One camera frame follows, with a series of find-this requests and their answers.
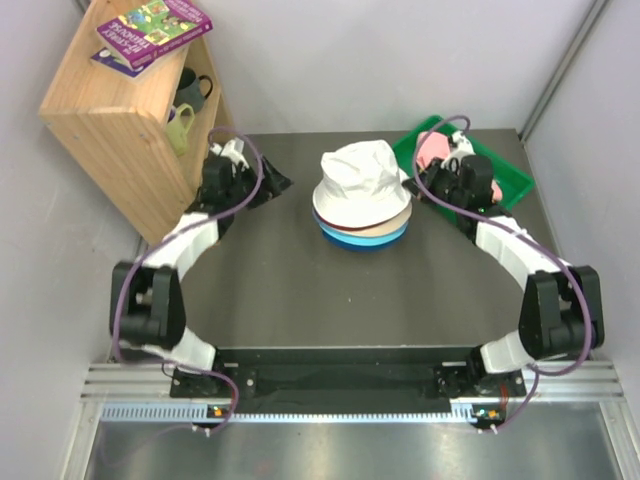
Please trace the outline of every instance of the wooden bookshelf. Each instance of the wooden bookshelf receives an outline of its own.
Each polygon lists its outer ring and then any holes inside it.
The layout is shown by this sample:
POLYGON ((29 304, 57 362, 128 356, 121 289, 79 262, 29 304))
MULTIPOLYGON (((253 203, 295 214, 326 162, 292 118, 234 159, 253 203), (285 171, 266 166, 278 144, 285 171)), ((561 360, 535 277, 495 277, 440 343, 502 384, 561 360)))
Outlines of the wooden bookshelf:
POLYGON ((95 28, 143 3, 91 2, 39 114, 145 240, 155 244, 194 198, 209 130, 233 122, 202 37, 163 59, 138 83, 89 60, 102 46, 95 28), (214 90, 191 127, 189 151, 177 157, 164 126, 185 65, 209 75, 214 90))

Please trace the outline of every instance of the gray wall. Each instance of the gray wall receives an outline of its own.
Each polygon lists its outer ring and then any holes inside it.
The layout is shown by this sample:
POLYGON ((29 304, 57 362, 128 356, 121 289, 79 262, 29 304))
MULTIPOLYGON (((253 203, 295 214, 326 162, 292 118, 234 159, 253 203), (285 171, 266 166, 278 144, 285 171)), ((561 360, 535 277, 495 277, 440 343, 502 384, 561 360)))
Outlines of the gray wall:
POLYGON ((110 271, 137 236, 36 116, 79 22, 74 4, 2 8, 0 470, 51 479, 87 366, 106 352, 110 271))
POLYGON ((605 352, 640 423, 640 2, 611 2, 529 153, 564 255, 601 275, 605 352))
POLYGON ((591 0, 200 0, 248 133, 516 127, 591 0))

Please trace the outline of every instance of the stacked hats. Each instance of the stacked hats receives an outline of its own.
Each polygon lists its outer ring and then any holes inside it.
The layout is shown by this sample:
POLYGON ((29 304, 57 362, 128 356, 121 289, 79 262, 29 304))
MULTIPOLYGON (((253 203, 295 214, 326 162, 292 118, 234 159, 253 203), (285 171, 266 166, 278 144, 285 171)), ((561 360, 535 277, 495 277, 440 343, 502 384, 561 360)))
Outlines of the stacked hats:
POLYGON ((371 251, 399 240, 411 217, 411 195, 389 144, 358 142, 321 161, 313 215, 324 236, 349 250, 371 251))

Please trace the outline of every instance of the dark tabletop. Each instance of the dark tabletop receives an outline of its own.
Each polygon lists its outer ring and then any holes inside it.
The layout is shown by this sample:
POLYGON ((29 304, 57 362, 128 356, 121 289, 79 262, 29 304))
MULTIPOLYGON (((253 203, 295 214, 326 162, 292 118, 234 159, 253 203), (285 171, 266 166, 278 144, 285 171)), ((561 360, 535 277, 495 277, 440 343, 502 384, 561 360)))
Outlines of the dark tabletop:
MULTIPOLYGON (((322 153, 401 135, 255 136, 295 185, 237 216, 187 274, 189 327, 218 346, 476 345, 515 329, 522 300, 516 282, 430 207, 414 204, 406 235, 380 252, 348 252, 322 236, 311 216, 322 153)), ((472 135, 531 173, 515 130, 472 135)), ((552 246, 535 190, 513 213, 552 246)))

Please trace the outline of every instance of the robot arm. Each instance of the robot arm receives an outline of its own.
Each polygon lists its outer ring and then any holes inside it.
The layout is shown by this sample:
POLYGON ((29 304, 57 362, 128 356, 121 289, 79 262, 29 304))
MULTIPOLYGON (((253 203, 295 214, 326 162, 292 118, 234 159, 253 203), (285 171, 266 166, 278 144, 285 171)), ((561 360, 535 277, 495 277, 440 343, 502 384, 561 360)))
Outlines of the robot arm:
MULTIPOLYGON (((496 225, 458 215, 457 227, 481 250, 491 255, 524 291, 518 328, 504 337, 471 351, 467 370, 474 383, 488 375, 519 370, 535 360, 577 353, 585 332, 582 311, 567 278, 545 255, 522 242, 535 240, 511 214, 493 202, 494 175, 490 159, 475 155, 471 143, 459 132, 450 139, 451 154, 434 159, 420 174, 423 184, 439 199, 491 218, 496 225)), ((429 203, 415 180, 404 182, 418 199, 429 203)), ((592 348, 604 341, 600 281, 588 266, 572 267, 584 293, 591 316, 592 348)))
MULTIPOLYGON (((248 208, 255 208, 280 195, 291 185, 262 157, 264 179, 248 208)), ((224 148, 214 145, 202 167, 202 184, 194 202, 165 238, 189 225, 229 210, 247 198, 256 175, 242 155, 242 142, 231 140, 224 148)), ((120 318, 120 341, 168 362, 210 370, 216 348, 198 338, 186 323, 180 282, 200 256, 226 233, 234 217, 207 222, 177 236, 150 255, 136 272, 127 292, 120 318)), ((110 330, 113 334, 118 297, 132 262, 120 262, 113 270, 110 330)))

